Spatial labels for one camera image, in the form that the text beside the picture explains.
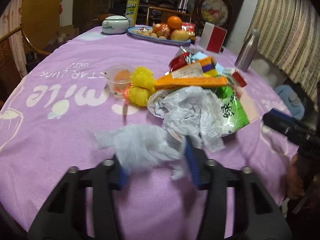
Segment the person's right hand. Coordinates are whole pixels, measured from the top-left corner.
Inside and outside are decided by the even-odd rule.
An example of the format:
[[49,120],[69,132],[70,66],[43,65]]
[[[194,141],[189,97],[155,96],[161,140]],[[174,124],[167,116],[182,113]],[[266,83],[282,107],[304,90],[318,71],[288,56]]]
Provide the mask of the person's right hand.
[[298,199],[305,194],[303,188],[303,180],[300,178],[297,168],[298,154],[295,154],[290,160],[287,167],[286,182],[287,182],[287,196],[290,199]]

